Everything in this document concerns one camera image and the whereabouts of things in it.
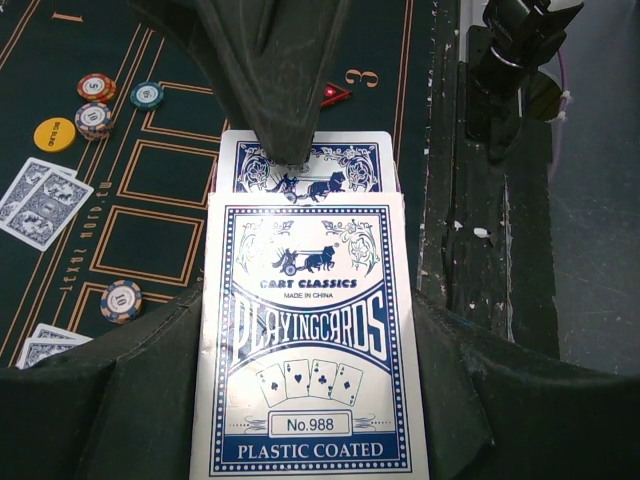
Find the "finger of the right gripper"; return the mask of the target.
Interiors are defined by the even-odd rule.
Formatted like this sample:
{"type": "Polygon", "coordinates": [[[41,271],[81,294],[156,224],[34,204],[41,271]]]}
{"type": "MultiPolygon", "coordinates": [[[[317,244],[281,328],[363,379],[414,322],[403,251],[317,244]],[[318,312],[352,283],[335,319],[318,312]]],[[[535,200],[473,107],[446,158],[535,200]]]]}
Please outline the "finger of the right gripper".
{"type": "Polygon", "coordinates": [[[202,70],[231,125],[279,164],[309,155],[347,1],[132,1],[202,70]]]}

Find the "orange chips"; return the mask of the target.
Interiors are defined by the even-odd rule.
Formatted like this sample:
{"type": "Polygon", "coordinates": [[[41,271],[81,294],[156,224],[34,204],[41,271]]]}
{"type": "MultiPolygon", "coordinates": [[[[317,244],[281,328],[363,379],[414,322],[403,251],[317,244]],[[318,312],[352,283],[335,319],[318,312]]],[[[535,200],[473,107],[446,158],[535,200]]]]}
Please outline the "orange chips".
{"type": "Polygon", "coordinates": [[[76,91],[87,102],[106,104],[116,96],[117,85],[105,74],[91,73],[78,81],[76,91]]]}

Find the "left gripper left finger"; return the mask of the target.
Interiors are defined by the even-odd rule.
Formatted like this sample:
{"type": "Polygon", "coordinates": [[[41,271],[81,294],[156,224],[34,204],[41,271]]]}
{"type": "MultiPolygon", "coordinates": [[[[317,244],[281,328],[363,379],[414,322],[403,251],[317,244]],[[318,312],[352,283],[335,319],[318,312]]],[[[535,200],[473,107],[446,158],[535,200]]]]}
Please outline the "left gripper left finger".
{"type": "Polygon", "coordinates": [[[186,479],[202,286],[99,338],[1,371],[4,479],[186,479]]]}

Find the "blue backed playing card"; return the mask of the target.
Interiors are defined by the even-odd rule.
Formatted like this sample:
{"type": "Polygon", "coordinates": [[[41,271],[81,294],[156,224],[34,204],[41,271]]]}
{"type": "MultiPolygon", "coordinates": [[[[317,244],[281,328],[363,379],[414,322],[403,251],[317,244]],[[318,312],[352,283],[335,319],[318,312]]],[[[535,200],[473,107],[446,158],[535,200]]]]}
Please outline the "blue backed playing card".
{"type": "Polygon", "coordinates": [[[16,366],[21,370],[31,368],[46,358],[64,353],[84,343],[86,340],[28,339],[22,348],[16,366]]]}
{"type": "Polygon", "coordinates": [[[56,326],[39,323],[32,334],[34,339],[52,339],[52,340],[74,340],[80,343],[86,343],[92,340],[91,337],[87,337],[81,334],[70,332],[66,329],[62,329],[56,326]]]}

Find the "red triangular all-in marker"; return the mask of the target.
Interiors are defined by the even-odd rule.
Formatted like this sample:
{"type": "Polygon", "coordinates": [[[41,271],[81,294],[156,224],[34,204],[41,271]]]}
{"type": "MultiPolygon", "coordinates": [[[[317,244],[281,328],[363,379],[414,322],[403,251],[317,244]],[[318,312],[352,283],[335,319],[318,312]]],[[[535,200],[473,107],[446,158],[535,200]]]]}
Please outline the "red triangular all-in marker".
{"type": "Polygon", "coordinates": [[[340,87],[334,83],[328,82],[325,87],[324,97],[321,102],[321,107],[328,107],[334,105],[340,101],[343,101],[351,96],[351,91],[340,87]]]}

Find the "green chips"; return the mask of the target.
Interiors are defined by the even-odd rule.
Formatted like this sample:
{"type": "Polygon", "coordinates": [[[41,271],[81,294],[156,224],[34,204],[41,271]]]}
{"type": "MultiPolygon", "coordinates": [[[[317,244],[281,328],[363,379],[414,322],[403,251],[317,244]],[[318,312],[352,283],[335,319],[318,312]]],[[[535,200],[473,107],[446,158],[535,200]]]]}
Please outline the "green chips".
{"type": "Polygon", "coordinates": [[[156,109],[164,100],[163,87],[153,81],[137,84],[130,92],[131,103],[139,110],[150,111],[156,109]]]}

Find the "peach blue chips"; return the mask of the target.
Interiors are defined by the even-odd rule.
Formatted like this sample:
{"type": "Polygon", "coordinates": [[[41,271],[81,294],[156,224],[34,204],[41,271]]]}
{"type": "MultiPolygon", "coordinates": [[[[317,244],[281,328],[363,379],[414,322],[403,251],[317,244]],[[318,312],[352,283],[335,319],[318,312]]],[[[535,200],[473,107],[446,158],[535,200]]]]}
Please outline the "peach blue chips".
{"type": "Polygon", "coordinates": [[[113,128],[112,111],[100,102],[86,103],[76,111],[74,123],[85,139],[102,140],[110,135],[113,128]]]}

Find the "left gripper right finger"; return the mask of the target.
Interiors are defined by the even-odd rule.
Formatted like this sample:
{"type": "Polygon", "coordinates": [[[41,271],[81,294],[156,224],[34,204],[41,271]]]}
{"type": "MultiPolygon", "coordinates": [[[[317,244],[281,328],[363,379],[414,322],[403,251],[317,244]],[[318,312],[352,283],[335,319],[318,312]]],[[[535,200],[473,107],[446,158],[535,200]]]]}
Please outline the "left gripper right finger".
{"type": "Polygon", "coordinates": [[[636,479],[639,380],[511,343],[412,294],[434,479],[636,479]]]}

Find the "blue card leaving deck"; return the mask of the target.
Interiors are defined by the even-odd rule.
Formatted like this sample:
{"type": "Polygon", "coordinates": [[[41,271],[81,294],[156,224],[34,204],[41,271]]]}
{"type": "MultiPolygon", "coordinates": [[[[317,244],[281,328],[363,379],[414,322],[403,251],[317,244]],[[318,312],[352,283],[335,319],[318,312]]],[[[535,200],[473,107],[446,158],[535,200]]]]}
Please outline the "blue card leaving deck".
{"type": "Polygon", "coordinates": [[[279,164],[254,132],[229,130],[221,138],[213,187],[225,193],[276,193],[292,203],[398,189],[391,136],[383,131],[318,131],[300,164],[279,164]]]}

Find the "yellow big blind button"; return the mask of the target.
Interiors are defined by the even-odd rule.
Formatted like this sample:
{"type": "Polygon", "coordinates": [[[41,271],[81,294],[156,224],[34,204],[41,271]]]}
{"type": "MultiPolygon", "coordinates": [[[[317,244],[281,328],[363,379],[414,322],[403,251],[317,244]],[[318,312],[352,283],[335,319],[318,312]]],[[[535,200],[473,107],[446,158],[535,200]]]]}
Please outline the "yellow big blind button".
{"type": "Polygon", "coordinates": [[[67,118],[52,117],[40,123],[33,133],[35,145],[47,153],[59,153],[76,139],[75,124],[67,118]]]}

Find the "blue white card deck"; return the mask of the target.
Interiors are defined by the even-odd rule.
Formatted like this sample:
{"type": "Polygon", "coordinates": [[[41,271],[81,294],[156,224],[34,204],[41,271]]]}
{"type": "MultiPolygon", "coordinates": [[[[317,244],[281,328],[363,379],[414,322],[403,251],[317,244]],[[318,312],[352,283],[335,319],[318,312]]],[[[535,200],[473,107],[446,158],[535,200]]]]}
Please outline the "blue white card deck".
{"type": "Polygon", "coordinates": [[[400,193],[209,197],[189,475],[425,479],[400,193]]]}

